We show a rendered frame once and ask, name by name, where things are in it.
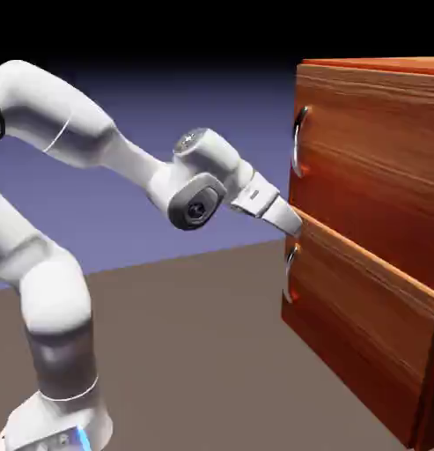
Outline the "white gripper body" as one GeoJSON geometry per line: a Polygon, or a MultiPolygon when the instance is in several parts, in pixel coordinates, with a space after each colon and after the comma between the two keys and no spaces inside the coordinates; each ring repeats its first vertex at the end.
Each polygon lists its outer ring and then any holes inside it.
{"type": "Polygon", "coordinates": [[[302,229],[302,219],[291,205],[281,196],[277,196],[261,217],[265,222],[290,236],[299,236],[302,229]]]}

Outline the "reddish wooden cabinet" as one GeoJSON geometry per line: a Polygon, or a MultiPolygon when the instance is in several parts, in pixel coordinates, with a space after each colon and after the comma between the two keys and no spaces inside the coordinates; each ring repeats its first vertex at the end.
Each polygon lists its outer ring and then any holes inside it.
{"type": "Polygon", "coordinates": [[[405,446],[434,449],[434,57],[296,72],[282,317],[405,446]]]}

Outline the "large wooden cabinet door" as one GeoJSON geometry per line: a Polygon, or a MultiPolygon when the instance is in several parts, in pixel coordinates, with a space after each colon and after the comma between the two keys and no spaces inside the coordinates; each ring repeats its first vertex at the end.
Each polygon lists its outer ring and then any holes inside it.
{"type": "Polygon", "coordinates": [[[293,204],[434,290],[434,57],[305,60],[293,204]]]}

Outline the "small wooden cabinet door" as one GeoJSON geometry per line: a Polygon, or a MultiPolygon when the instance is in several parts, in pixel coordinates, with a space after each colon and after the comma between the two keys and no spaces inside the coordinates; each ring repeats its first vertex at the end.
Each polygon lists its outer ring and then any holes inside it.
{"type": "Polygon", "coordinates": [[[407,448],[434,448],[434,290],[306,213],[282,318],[407,448]]]}

